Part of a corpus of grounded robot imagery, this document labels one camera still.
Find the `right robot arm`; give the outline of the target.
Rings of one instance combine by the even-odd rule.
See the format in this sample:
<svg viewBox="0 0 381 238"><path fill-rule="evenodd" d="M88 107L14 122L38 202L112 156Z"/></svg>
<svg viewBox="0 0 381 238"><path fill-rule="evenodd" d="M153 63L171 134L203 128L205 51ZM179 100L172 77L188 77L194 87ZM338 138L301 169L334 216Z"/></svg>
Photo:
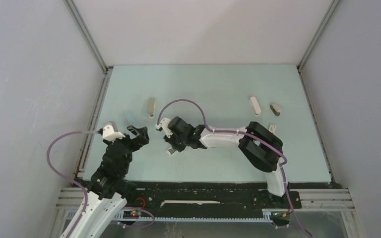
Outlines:
<svg viewBox="0 0 381 238"><path fill-rule="evenodd" d="M180 117L175 117L161 119L156 129L165 133L164 140L177 152L187 147L237 147L256 169L264 172L270 204L282 207L288 202L287 182L281 170L286 162L282 152L283 142L259 123L252 121L246 127L235 129L203 124L194 127Z"/></svg>

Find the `staple box tray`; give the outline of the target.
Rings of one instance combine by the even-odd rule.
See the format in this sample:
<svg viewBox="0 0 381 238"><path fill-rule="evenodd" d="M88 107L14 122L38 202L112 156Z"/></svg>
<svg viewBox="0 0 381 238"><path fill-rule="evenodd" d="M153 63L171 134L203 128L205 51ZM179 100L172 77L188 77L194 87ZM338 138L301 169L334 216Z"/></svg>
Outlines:
<svg viewBox="0 0 381 238"><path fill-rule="evenodd" d="M169 149L167 149L166 153L167 153L169 156L171 156L173 153L175 153L175 149L173 149L173 148L169 148Z"/></svg>

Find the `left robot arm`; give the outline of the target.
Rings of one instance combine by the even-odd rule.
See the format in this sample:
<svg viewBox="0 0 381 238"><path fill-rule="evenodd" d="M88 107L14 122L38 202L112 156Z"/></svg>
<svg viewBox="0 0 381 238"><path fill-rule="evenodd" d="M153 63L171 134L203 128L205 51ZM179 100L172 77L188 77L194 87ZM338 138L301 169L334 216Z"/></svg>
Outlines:
<svg viewBox="0 0 381 238"><path fill-rule="evenodd" d="M107 145L99 167L86 185L78 186L84 198L63 238L98 238L124 207L135 204L136 184L126 180L132 154L149 143L148 129L127 127L134 137L121 133L113 122L97 131Z"/></svg>

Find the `aluminium frame rail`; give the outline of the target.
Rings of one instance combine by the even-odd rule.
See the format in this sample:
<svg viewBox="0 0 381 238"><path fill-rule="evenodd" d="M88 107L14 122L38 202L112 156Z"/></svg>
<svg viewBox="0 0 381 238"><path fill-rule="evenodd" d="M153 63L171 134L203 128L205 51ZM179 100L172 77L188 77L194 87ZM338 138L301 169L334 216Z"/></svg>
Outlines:
<svg viewBox="0 0 381 238"><path fill-rule="evenodd" d="M105 61L103 60L103 57L102 57L100 51L98 50L98 47L97 47L97 45L96 45L88 27L87 27L83 17L81 16L81 13L80 13L75 1L63 0L63 2L65 3L68 11L72 15L74 22L76 23L80 33L82 34L87 46L89 47L93 57L97 61L97 64L99 65L100 69L103 71L103 73L107 73L108 66L105 63Z"/></svg>

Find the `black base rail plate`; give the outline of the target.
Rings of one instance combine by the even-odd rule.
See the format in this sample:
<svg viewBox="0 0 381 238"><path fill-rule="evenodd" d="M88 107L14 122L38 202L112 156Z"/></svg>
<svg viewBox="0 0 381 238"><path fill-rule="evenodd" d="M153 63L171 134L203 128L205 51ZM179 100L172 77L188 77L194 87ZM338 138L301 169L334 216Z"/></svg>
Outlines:
<svg viewBox="0 0 381 238"><path fill-rule="evenodd" d="M260 219L263 211L300 209L297 191L272 195L264 182L136 182L136 200L128 206L143 208L156 218Z"/></svg>

